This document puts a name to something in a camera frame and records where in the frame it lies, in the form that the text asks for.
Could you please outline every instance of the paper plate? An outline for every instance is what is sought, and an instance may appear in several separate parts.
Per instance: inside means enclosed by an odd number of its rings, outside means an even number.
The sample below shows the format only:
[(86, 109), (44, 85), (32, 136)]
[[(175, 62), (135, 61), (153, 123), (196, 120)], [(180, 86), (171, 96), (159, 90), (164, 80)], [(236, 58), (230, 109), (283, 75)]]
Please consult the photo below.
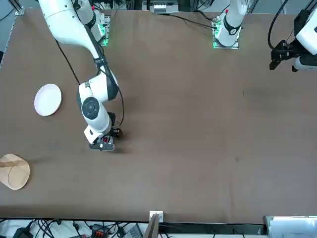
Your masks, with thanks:
[(37, 92), (34, 99), (34, 108), (41, 116), (55, 113), (61, 103), (61, 91), (55, 84), (46, 84)]

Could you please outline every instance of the black wire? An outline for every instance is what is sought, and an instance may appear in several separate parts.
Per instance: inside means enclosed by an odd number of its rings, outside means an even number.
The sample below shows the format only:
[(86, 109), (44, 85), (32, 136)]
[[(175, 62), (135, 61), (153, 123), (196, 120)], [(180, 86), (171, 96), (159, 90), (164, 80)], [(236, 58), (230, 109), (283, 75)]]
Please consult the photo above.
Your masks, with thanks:
[(34, 238), (36, 238), (38, 236), (38, 234), (39, 234), (39, 232), (42, 229), (44, 224), (40, 225), (40, 221), (38, 221), (38, 225), (39, 225), (40, 228), (39, 228), (38, 232), (36, 233), (36, 235), (34, 236)]
[(292, 30), (292, 32), (291, 32), (291, 34), (289, 34), (289, 36), (287, 37), (286, 41), (288, 41), (288, 39), (291, 37), (291, 35), (292, 35), (293, 31), (294, 31), (294, 28), (293, 28), (293, 30)]
[(13, 10), (14, 10), (14, 8), (7, 15), (5, 15), (3, 18), (1, 18), (0, 21), (4, 20), (7, 16), (9, 16), (10, 13), (13, 12)]
[(234, 234), (242, 235), (242, 237), (245, 238), (243, 233), (238, 233), (235, 229), (232, 229), (232, 231), (233, 231)]
[(50, 222), (47, 224), (47, 226), (46, 226), (45, 229), (44, 229), (42, 238), (44, 238), (45, 235), (47, 234), (47, 233), (46, 233), (46, 230), (50, 233), (51, 237), (54, 238), (54, 236), (53, 236), (53, 234), (52, 234), (52, 232), (51, 232), (51, 230), (50, 230), (50, 225), (51, 225), (53, 222), (55, 222), (55, 220), (52, 220), (52, 221), (50, 221)]
[(317, 4), (317, 2), (315, 2), (315, 4), (314, 4), (314, 6), (312, 7), (312, 9), (314, 9), (314, 8), (315, 8), (316, 4)]
[[(108, 229), (108, 231), (109, 231), (109, 230), (112, 229), (116, 224), (119, 225), (119, 224), (121, 224), (121, 223), (122, 223), (122, 222), (119, 222), (119, 223), (116, 222), (116, 223), (114, 223), (114, 224), (106, 225), (105, 227), (110, 227), (110, 226), (111, 226), (111, 227)], [(104, 228), (104, 227), (98, 228), (98, 229), (96, 230), (96, 232), (97, 232), (97, 231), (100, 231), (100, 230), (103, 229), (103, 228)]]
[(196, 24), (196, 25), (199, 25), (199, 26), (204, 26), (204, 27), (211, 28), (211, 29), (217, 29), (215, 26), (208, 26), (208, 25), (205, 25), (205, 24), (202, 24), (202, 23), (198, 23), (198, 22), (196, 22), (196, 21), (189, 20), (189, 19), (184, 18), (184, 17), (181, 17), (181, 16), (176, 16), (176, 15), (169, 15), (169, 16), (177, 17), (177, 18), (179, 18), (179, 19), (183, 19), (183, 20), (185, 20), (185, 21), (192, 22), (192, 23), (194, 23), (194, 24)]
[[(99, 70), (100, 70), (102, 73), (104, 73), (106, 76), (108, 76), (108, 75), (106, 74), (106, 72), (104, 72), (102, 69), (99, 69)], [(123, 123), (123, 120), (124, 120), (124, 100), (123, 100), (122, 92), (121, 92), (121, 90), (120, 90), (120, 88), (119, 88), (118, 85), (117, 85), (117, 89), (118, 89), (119, 94), (120, 94), (120, 97), (121, 97), (121, 103), (122, 103), (122, 118), (121, 118), (121, 122), (120, 122), (118, 125), (114, 125), (113, 127), (121, 126), (122, 123)]]
[(315, 1), (315, 0), (311, 0), (311, 1), (307, 4), (305, 10), (307, 10), (307, 9), (309, 8), (309, 6), (310, 6), (314, 1)]
[(47, 224), (47, 221), (43, 222), (43, 220), (41, 220), (42, 225), (40, 225), (40, 220), (38, 220), (38, 225), (40, 227), (40, 230), (43, 232), (43, 235), (47, 235), (50, 238), (53, 238), (50, 234), (46, 233), (46, 231), (43, 229), (45, 227), (45, 224)]
[(199, 8), (201, 8), (208, 0), (205, 0), (198, 8), (196, 8), (195, 11), (197, 11)]
[(86, 226), (87, 226), (89, 229), (91, 229), (91, 230), (93, 229), (93, 226), (89, 226), (86, 221), (84, 221), (84, 223), (86, 224)]
[(128, 222), (127, 224), (125, 224), (124, 226), (122, 226), (122, 228), (126, 227), (126, 226), (129, 225), (129, 224), (130, 224), (130, 222)]
[(78, 231), (77, 229), (75, 229), (75, 230), (76, 230), (78, 236), (79, 236), (79, 237), (82, 237), (82, 235), (79, 233), (79, 231)]
[(229, 6), (230, 6), (230, 4), (229, 4), (228, 6), (226, 6), (226, 7), (221, 11), (221, 13), (223, 13), (223, 11), (225, 11)]
[(79, 81), (78, 81), (78, 78), (77, 78), (77, 76), (76, 76), (76, 74), (75, 74), (75, 72), (74, 72), (74, 70), (73, 70), (73, 67), (70, 65), (70, 62), (68, 61), (68, 58), (66, 57), (64, 51), (61, 49), (61, 47), (60, 47), (58, 41), (57, 41), (57, 40), (55, 40), (55, 41), (56, 41), (56, 44), (58, 45), (59, 50), (61, 51), (61, 53), (63, 54), (65, 60), (67, 61), (68, 66), (70, 67), (70, 70), (72, 71), (72, 73), (73, 73), (73, 75), (74, 75), (74, 77), (75, 77), (75, 79), (76, 79), (78, 85), (80, 85), (80, 83), (79, 83)]
[(100, 6), (97, 6), (96, 4), (94, 4), (94, 6), (98, 7), (99, 10), (105, 10), (105, 7), (101, 3), (99, 3), (99, 5), (102, 7), (102, 9), (100, 8)]
[(277, 13), (276, 13), (275, 17), (273, 18), (273, 21), (272, 21), (272, 23), (271, 23), (271, 25), (270, 25), (270, 27), (269, 27), (268, 34), (267, 34), (267, 43), (268, 43), (269, 47), (270, 47), (273, 51), (275, 51), (275, 52), (287, 52), (287, 51), (288, 51), (288, 50), (282, 50), (282, 51), (281, 51), (281, 50), (277, 50), (277, 49), (272, 45), (272, 43), (271, 43), (271, 33), (272, 33), (273, 25), (274, 25), (274, 23), (275, 23), (277, 17), (279, 16), (279, 14), (281, 13), (282, 9), (283, 9), (283, 8), (285, 7), (285, 5), (287, 4), (287, 2), (288, 2), (288, 0), (285, 0), (285, 1), (283, 2), (282, 6), (281, 6), (281, 7), (279, 8), (279, 10), (277, 11)]
[(207, 17), (202, 11), (200, 11), (200, 10), (195, 10), (194, 12), (198, 12), (198, 13), (200, 13), (201, 15), (203, 15), (203, 17), (206, 18), (207, 20), (212, 21), (212, 18)]
[(105, 235), (105, 223), (104, 223), (104, 221), (103, 221), (103, 228), (104, 228), (104, 235)]

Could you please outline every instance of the floor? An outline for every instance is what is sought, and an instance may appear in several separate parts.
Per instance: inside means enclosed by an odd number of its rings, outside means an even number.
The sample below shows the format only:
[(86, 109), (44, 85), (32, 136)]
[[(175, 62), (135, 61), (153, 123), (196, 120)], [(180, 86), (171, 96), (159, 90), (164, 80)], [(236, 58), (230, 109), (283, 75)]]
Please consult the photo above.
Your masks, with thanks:
[[(257, 6), (254, 9), (254, 13), (275, 13), (281, 5), (279, 0), (259, 0)], [(215, 0), (212, 7), (202, 7), (204, 11), (221, 11), (228, 5), (230, 0)], [(297, 14), (303, 9), (309, 0), (289, 0), (285, 6), (287, 14)], [(35, 0), (20, 0), (20, 3), (24, 7), (39, 7), (39, 3)], [(0, 19), (7, 15), (12, 10), (12, 6), (6, 0), (0, 1)], [(14, 21), (14, 11), (0, 21), (0, 51), (5, 51), (5, 47), (8, 41), (8, 37), (11, 31), (11, 27)]]

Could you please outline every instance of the brown table surface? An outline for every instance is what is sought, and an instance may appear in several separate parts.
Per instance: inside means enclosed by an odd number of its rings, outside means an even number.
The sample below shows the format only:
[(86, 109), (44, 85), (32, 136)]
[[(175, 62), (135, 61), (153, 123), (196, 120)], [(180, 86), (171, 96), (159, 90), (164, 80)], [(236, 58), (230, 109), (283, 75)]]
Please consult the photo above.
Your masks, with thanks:
[[(184, 17), (208, 24), (198, 13)], [(213, 50), (211, 31), (146, 11), (118, 11), (105, 54), (125, 100), (125, 137), (91, 150), (77, 83), (39, 9), (18, 17), (0, 71), (0, 152), (31, 165), (19, 191), (0, 184), (1, 216), (262, 223), (317, 213), (317, 79), (269, 71), (272, 15), (248, 15), (239, 50)], [(275, 45), (292, 30), (280, 16)], [(81, 82), (96, 73), (84, 48), (62, 46)], [(34, 110), (55, 83), (59, 111)], [(107, 103), (121, 117), (120, 99)]]

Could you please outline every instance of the white robotic arm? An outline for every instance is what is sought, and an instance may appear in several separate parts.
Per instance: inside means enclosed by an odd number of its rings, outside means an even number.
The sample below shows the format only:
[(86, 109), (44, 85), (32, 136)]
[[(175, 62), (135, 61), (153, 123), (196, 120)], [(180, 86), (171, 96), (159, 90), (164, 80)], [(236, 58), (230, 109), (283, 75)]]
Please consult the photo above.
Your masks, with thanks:
[(271, 70), (283, 61), (291, 58), (296, 58), (292, 66), (293, 72), (301, 69), (317, 69), (317, 8), (316, 0), (311, 0), (305, 9), (294, 19), (294, 36), (295, 39), (291, 43), (285, 40), (280, 41), (275, 47), (270, 42), (270, 34), (277, 16), (281, 9), (285, 6), (288, 0), (285, 0), (275, 18), (273, 19), (269, 32), (268, 44), (271, 47), (271, 63), (269, 68)]
[(63, 44), (83, 46), (93, 55), (100, 73), (80, 84), (78, 89), (82, 115), (88, 124), (84, 132), (91, 148), (94, 148), (92, 145), (98, 141), (100, 149), (113, 150), (113, 144), (107, 145), (108, 148), (103, 148), (106, 146), (103, 142), (111, 144), (113, 141), (113, 137), (109, 133), (114, 119), (110, 118), (102, 103), (116, 97), (117, 81), (91, 31), (96, 21), (94, 20), (95, 15), (88, 0), (81, 2), (84, 2), (82, 7), (85, 9), (81, 11), (81, 16), (84, 21), (88, 22), (85, 25), (79, 19), (71, 0), (39, 0), (45, 21), (54, 38)]
[(222, 46), (231, 47), (237, 42), (247, 9), (246, 0), (230, 0), (228, 9), (216, 18), (214, 38)]

